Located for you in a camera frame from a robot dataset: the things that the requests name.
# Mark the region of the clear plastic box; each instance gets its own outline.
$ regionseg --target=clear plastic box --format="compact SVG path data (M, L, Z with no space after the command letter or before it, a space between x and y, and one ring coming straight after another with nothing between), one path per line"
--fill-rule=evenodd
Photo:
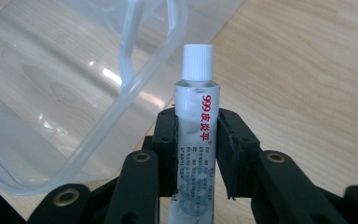
M168 13L144 0L125 77L129 1L12 0L0 11L0 188L112 176L171 100L181 44L212 39L241 2L168 0Z

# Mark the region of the white tube cap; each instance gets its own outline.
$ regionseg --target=white tube cap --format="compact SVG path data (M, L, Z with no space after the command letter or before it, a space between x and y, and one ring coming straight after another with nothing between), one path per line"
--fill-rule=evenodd
M213 80L213 46L202 44L185 45L182 80Z

